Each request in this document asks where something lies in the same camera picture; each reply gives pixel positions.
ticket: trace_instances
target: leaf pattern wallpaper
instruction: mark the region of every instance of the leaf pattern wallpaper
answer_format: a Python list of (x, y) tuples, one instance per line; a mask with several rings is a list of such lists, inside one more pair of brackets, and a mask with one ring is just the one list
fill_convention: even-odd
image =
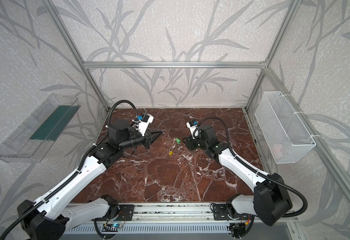
[[(81, 105), (40, 163), (0, 160), (0, 235), (25, 199), (44, 194), (76, 167), (99, 134), (105, 108), (40, 1), (0, 0), (0, 144), (51, 93)], [(26, 239), (16, 227), (7, 239)]]
[[(289, 0), (53, 2), (85, 61), (162, 62), (264, 61), (290, 4)], [(259, 72), (91, 69), (109, 103), (131, 96), (139, 107), (243, 107)]]
[[(271, 68), (350, 175), (350, 1), (302, 3)], [(308, 239), (350, 239), (350, 204), (317, 153), (295, 164), (274, 163), (254, 117), (264, 91), (275, 91), (267, 78), (249, 115), (269, 167), (310, 203), (299, 216), (304, 233)]]
[(53, 2), (85, 61), (264, 61), (290, 3)]

